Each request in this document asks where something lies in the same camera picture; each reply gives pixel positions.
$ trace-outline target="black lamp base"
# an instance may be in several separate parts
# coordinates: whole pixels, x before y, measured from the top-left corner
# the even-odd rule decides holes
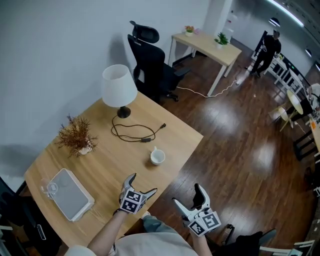
[[[130,116],[130,114],[131,114],[131,110],[126,106],[120,107],[117,111],[117,115],[120,118],[127,118],[128,116]]]

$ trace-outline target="table lamp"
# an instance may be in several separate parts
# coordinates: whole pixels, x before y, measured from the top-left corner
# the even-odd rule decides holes
[[[133,102],[138,94],[129,68],[120,64],[112,65],[103,71],[102,77],[103,102],[110,107],[120,108],[118,117],[127,118],[131,110],[126,105]]]

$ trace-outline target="green plant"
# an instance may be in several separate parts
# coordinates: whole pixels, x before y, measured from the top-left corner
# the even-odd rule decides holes
[[[185,26],[185,31],[192,33],[193,31],[195,31],[194,26]]]
[[[218,38],[219,39],[217,39],[217,38],[214,39],[214,41],[216,41],[218,44],[223,45],[223,46],[229,44],[229,41],[224,33],[222,33],[222,32],[219,33]]]
[[[79,151],[83,148],[94,149],[97,144],[93,141],[97,137],[92,137],[89,134],[90,123],[87,119],[82,117],[71,117],[67,116],[69,125],[65,127],[61,124],[57,138],[59,141],[56,143],[59,148],[66,146],[70,149],[69,157],[78,156]]]

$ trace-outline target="potted plant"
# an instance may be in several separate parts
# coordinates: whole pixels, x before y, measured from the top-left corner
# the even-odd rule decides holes
[[[92,137],[89,134],[90,123],[87,119],[82,117],[67,116],[69,125],[65,127],[61,124],[57,138],[59,148],[66,146],[70,149],[69,157],[85,155],[93,150],[97,144],[93,141],[97,137]]]
[[[221,49],[223,46],[229,43],[226,35],[222,32],[218,34],[218,38],[214,39],[214,41],[218,43],[216,46],[218,49]]]
[[[191,37],[194,34],[195,28],[194,26],[185,26],[185,35],[187,37]]]

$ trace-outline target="white mug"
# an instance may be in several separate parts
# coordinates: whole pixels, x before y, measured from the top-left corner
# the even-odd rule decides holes
[[[155,146],[154,150],[151,152],[150,159],[154,165],[158,166],[166,159],[165,152],[157,149],[157,147]]]

